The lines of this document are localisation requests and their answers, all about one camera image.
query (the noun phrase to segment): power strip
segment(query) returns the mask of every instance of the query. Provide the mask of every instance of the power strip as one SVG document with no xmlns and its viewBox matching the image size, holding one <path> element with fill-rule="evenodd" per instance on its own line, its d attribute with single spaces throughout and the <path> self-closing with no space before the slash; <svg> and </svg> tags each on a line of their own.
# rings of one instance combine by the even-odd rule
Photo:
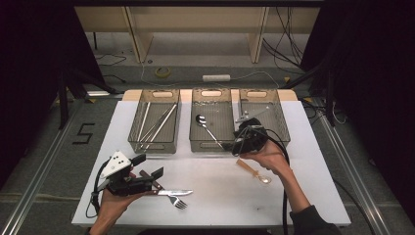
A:
<svg viewBox="0 0 415 235">
<path fill-rule="evenodd" d="M 203 76 L 204 82 L 210 81 L 230 81 L 231 75 L 229 74 L 221 74 L 221 75 L 204 75 Z"/>
</svg>

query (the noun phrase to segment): gray storage tray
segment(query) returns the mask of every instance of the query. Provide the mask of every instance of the gray storage tray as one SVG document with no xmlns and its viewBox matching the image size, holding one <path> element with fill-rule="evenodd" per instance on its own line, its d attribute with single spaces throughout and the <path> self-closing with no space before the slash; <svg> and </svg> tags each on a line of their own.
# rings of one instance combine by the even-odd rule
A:
<svg viewBox="0 0 415 235">
<path fill-rule="evenodd" d="M 151 96 L 151 94 L 154 92 L 157 91 L 143 90 L 142 96 L 140 98 L 140 103 L 138 104 L 135 118 L 131 126 L 130 134 L 128 136 L 128 142 L 131 144 L 135 153 L 146 152 L 174 154 L 176 152 L 178 122 L 181 107 L 179 100 L 180 93 L 178 90 L 168 90 L 167 92 L 171 92 L 173 97 L 156 98 Z M 149 104 L 150 108 L 148 109 L 147 117 L 145 117 L 145 113 Z M 154 139 L 153 136 L 147 140 L 143 139 L 145 134 L 148 133 L 149 130 L 155 126 L 159 120 L 164 118 L 163 115 L 168 114 L 168 111 L 173 107 L 173 105 L 176 105 L 174 110 L 166 119 L 165 123 L 162 125 L 162 128 L 154 137 Z M 159 126 L 160 125 L 157 125 L 157 127 L 154 128 L 153 133 L 156 133 Z"/>
<path fill-rule="evenodd" d="M 264 92 L 266 93 L 265 97 L 249 97 L 247 94 L 249 92 Z M 281 107 L 281 102 L 278 97 L 277 90 L 249 90 L 242 89 L 240 90 L 240 105 L 241 113 L 244 111 L 249 111 L 250 113 L 255 113 L 255 111 L 265 110 L 267 107 L 269 110 L 258 115 L 256 118 L 261 122 L 265 129 L 271 129 L 272 131 L 267 131 L 268 135 L 277 141 L 283 142 L 287 145 L 290 142 L 290 134 L 288 127 L 284 118 L 284 113 Z"/>
<path fill-rule="evenodd" d="M 196 116 L 205 116 L 207 128 L 222 146 L 228 147 L 233 144 L 235 127 L 230 90 L 213 89 L 220 90 L 221 95 L 219 97 L 202 97 L 201 93 L 205 90 L 210 89 L 195 88 L 192 94 L 189 136 L 191 150 L 192 152 L 224 152 L 225 150 L 213 140 L 205 128 L 198 125 Z"/>
</svg>

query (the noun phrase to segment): metal rail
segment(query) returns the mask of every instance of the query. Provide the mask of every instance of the metal rail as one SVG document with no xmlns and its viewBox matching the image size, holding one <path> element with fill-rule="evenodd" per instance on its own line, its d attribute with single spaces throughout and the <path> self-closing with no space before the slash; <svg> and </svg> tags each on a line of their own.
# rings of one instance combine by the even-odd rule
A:
<svg viewBox="0 0 415 235">
<path fill-rule="evenodd" d="M 19 200 L 18 204 L 16 205 L 10 217 L 8 218 L 6 225 L 3 228 L 2 235 L 18 234 L 19 229 L 21 228 L 24 219 L 27 216 L 28 211 L 30 210 L 30 207 L 33 204 L 34 199 L 36 198 L 36 195 L 40 187 L 45 181 L 45 178 L 47 177 L 48 172 L 52 167 L 53 162 L 55 161 L 55 158 L 61 150 L 63 140 L 65 140 L 65 138 L 67 137 L 73 118 L 79 111 L 82 104 L 83 102 L 80 100 L 75 101 L 73 103 L 73 112 L 70 115 L 67 124 L 64 126 L 63 129 L 58 130 L 58 134 L 56 135 L 52 145 L 46 153 L 45 158 L 40 164 L 39 169 L 34 174 L 32 180 L 30 181 L 30 184 L 27 186 L 27 189 L 23 193 L 21 199 Z"/>
<path fill-rule="evenodd" d="M 321 106 L 321 102 L 317 101 L 317 106 Z M 359 172 L 353 164 L 350 155 L 347 152 L 341 137 L 339 136 L 336 127 L 333 127 L 326 117 L 322 117 L 321 122 L 326 130 L 333 147 L 336 150 L 337 156 L 346 172 L 347 178 L 350 180 L 351 186 L 356 193 L 361 207 L 364 209 L 369 222 L 371 223 L 376 234 L 384 235 L 391 234 L 382 213 L 379 211 L 375 201 L 373 200 L 369 190 L 364 184 Z"/>
</svg>

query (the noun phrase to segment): sleeve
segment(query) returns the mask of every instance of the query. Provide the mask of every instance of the sleeve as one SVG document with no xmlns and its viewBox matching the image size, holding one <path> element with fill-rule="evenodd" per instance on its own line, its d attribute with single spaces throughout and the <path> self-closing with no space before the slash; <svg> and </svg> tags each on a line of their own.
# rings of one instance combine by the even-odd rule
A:
<svg viewBox="0 0 415 235">
<path fill-rule="evenodd" d="M 294 224 L 294 234 L 342 234 L 339 228 L 326 222 L 318 213 L 315 206 L 310 206 L 300 212 L 290 212 L 290 217 Z"/>
</svg>

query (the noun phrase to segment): wire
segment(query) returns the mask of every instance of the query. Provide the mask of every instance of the wire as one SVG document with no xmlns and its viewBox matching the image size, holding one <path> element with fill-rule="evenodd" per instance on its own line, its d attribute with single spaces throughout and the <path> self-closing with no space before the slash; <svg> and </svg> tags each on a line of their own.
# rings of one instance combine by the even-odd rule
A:
<svg viewBox="0 0 415 235">
<path fill-rule="evenodd" d="M 332 109 L 332 113 L 333 113 L 333 117 L 335 118 L 336 122 L 338 122 L 339 124 L 345 124 L 347 121 L 347 117 L 345 117 L 344 120 L 340 121 L 335 114 L 335 107 L 336 107 L 336 103 L 333 105 L 333 109 Z"/>
<path fill-rule="evenodd" d="M 127 59 L 126 57 L 123 57 L 123 56 L 116 56 L 116 55 L 112 55 L 112 54 L 105 54 L 102 57 L 96 57 L 95 60 L 98 61 L 98 60 L 101 60 L 101 59 L 103 59 L 104 57 L 107 57 L 107 56 L 113 56 L 113 57 L 121 58 L 121 60 L 120 61 L 117 61 L 117 62 L 114 62 L 112 64 L 98 64 L 98 66 L 113 66 L 113 65 L 119 64 L 119 63 L 121 63 L 121 62 L 123 62 L 123 61 L 125 61 Z"/>
<path fill-rule="evenodd" d="M 275 139 L 271 138 L 268 135 L 264 135 L 262 132 L 257 131 L 254 129 L 254 131 L 262 136 L 265 136 L 266 138 L 268 138 L 268 140 L 271 140 L 274 144 L 276 144 L 282 151 L 284 154 L 284 157 L 287 161 L 287 164 L 290 165 L 290 157 L 288 155 L 287 149 L 283 144 L 283 141 L 281 140 L 281 137 L 273 130 L 271 129 L 266 129 L 267 131 L 271 131 L 272 133 L 274 133 L 278 139 L 280 140 L 281 143 L 279 143 L 278 141 L 276 141 Z M 283 230 L 284 230 L 284 234 L 288 235 L 288 224 L 287 224 L 287 203 L 288 203 L 288 197 L 287 197 L 287 192 L 284 189 L 284 196 L 283 196 Z"/>
<path fill-rule="evenodd" d="M 278 11 L 278 8 L 276 7 L 275 9 L 276 9 L 278 18 L 280 20 L 281 26 L 284 29 L 284 32 L 281 35 L 280 39 L 278 40 L 278 43 L 277 43 L 277 45 L 276 45 L 275 48 L 273 48 L 265 39 L 263 39 L 264 48 L 265 48 L 265 50 L 269 54 L 271 54 L 274 57 L 274 64 L 275 64 L 275 66 L 278 69 L 280 69 L 282 71 L 296 73 L 296 74 L 303 74 L 303 73 L 299 73 L 299 72 L 294 72 L 294 71 L 289 71 L 289 70 L 283 70 L 282 68 L 280 68 L 278 66 L 278 63 L 276 61 L 277 59 L 278 60 L 281 60 L 281 61 L 289 62 L 289 63 L 293 64 L 294 66 L 296 66 L 297 68 L 301 69 L 300 60 L 301 60 L 301 57 L 302 57 L 302 51 L 297 46 L 297 43 L 296 43 L 296 41 L 295 41 L 295 39 L 293 37 L 293 34 L 292 34 L 292 23 L 293 23 L 293 21 L 292 21 L 292 14 L 293 14 L 293 8 L 288 8 L 288 16 L 287 16 L 287 22 L 286 23 L 283 22 L 283 20 L 281 18 L 281 15 L 280 15 L 280 13 Z M 290 41 L 291 51 L 292 51 L 292 54 L 294 56 L 295 62 L 292 61 L 292 60 L 290 60 L 288 57 L 284 56 L 282 53 L 280 53 L 278 51 L 278 47 L 281 44 L 281 41 L 284 38 L 284 35 L 287 35 L 287 37 L 288 37 L 288 39 Z"/>
<path fill-rule="evenodd" d="M 144 80 L 144 71 L 145 71 L 144 63 L 141 63 L 141 67 L 143 69 L 141 71 L 140 80 L 142 82 L 144 82 L 144 83 L 147 83 L 147 84 L 150 84 L 150 85 L 154 85 L 154 86 L 171 87 L 171 86 L 176 86 L 176 85 L 180 85 L 180 84 L 186 84 L 186 85 L 193 84 L 193 85 L 198 85 L 198 84 L 203 84 L 203 83 L 210 83 L 210 84 L 215 84 L 215 85 L 222 86 L 222 87 L 226 87 L 226 88 L 235 88 L 235 89 L 240 88 L 240 87 L 236 87 L 236 86 L 226 86 L 226 85 L 223 85 L 223 84 L 220 84 L 220 83 L 217 83 L 217 82 L 205 82 L 205 81 L 193 82 L 193 83 L 189 83 L 189 82 L 176 82 L 176 83 L 172 83 L 172 84 L 157 84 L 157 83 L 154 83 L 154 82 L 150 82 L 150 81 Z M 251 73 L 249 73 L 247 75 L 243 75 L 243 76 L 236 77 L 236 78 L 231 78 L 231 80 L 243 79 L 243 78 L 249 77 L 251 75 L 258 74 L 258 73 L 264 73 L 264 74 L 266 74 L 277 85 L 277 88 L 280 88 L 280 85 L 278 84 L 278 82 L 268 72 L 266 72 L 266 71 L 254 71 L 254 72 L 251 72 Z"/>
<path fill-rule="evenodd" d="M 310 125 L 312 126 L 312 125 L 314 125 L 314 123 L 315 122 L 317 122 L 319 119 L 321 119 L 322 117 L 324 117 L 325 116 L 325 114 L 323 113 L 323 112 L 317 112 L 317 113 L 319 113 L 320 114 L 320 116 L 318 116 L 318 118 L 316 118 Z"/>
<path fill-rule="evenodd" d="M 113 74 L 108 74 L 108 75 L 103 75 L 103 76 L 112 76 L 112 77 L 115 77 L 116 79 L 120 80 L 122 83 L 126 83 L 127 82 L 126 80 L 122 79 L 121 77 L 116 76 L 116 75 L 113 75 Z"/>
<path fill-rule="evenodd" d="M 98 215 L 99 210 L 100 210 L 100 203 L 98 202 L 98 195 L 100 194 L 100 191 L 98 191 L 98 182 L 100 180 L 101 172 L 103 171 L 105 166 L 107 166 L 109 161 L 110 160 L 107 160 L 101 165 L 100 169 L 98 170 L 97 176 L 95 176 L 94 191 L 92 191 L 92 193 L 91 193 L 91 200 L 89 201 L 88 207 L 86 208 L 86 211 L 85 211 L 85 216 L 87 218 L 96 217 Z M 93 215 L 93 216 L 88 215 L 89 207 L 91 205 L 94 206 L 95 212 L 96 212 L 96 214 Z"/>
<path fill-rule="evenodd" d="M 278 82 L 276 80 L 274 80 L 274 78 L 272 78 L 272 76 L 268 72 L 266 72 L 266 71 L 255 71 L 255 72 L 252 72 L 252 73 L 250 73 L 248 75 L 231 78 L 231 80 L 238 80 L 238 79 L 246 78 L 246 77 L 252 76 L 252 75 L 257 74 L 257 73 L 265 73 L 277 85 L 277 88 L 280 88 L 280 85 L 278 84 Z"/>
<path fill-rule="evenodd" d="M 314 111 L 314 115 L 312 117 L 308 117 L 308 119 L 315 118 L 317 116 L 317 111 L 324 112 L 325 107 L 314 106 L 310 104 L 309 102 L 305 101 L 304 98 L 299 98 L 299 100 L 303 104 L 307 105 L 307 107 L 304 107 L 305 109 L 312 109 Z"/>
<path fill-rule="evenodd" d="M 372 233 L 372 234 L 376 234 L 375 233 L 375 229 L 373 228 L 373 226 L 372 226 L 372 224 L 370 223 L 370 221 L 369 221 L 369 217 L 367 216 L 367 214 L 365 213 L 365 211 L 363 210 L 363 207 L 361 207 L 361 205 L 357 202 L 357 200 L 355 200 L 354 198 L 353 198 L 353 196 L 351 196 L 351 194 L 347 191 L 347 189 L 345 188 L 345 186 L 343 186 L 339 181 L 337 181 L 335 178 L 333 178 L 332 177 L 332 179 L 333 179 L 333 181 L 337 184 L 337 185 L 339 185 L 342 189 L 343 189 L 343 191 L 345 191 L 346 192 L 346 194 L 351 198 L 351 200 L 354 202 L 354 204 L 357 206 L 357 208 L 359 209 L 359 211 L 360 211 L 360 213 L 363 215 L 363 217 L 364 217 L 364 219 L 366 220 L 366 223 L 367 223 L 367 225 L 369 226 L 369 229 L 370 229 L 370 232 Z"/>
</svg>

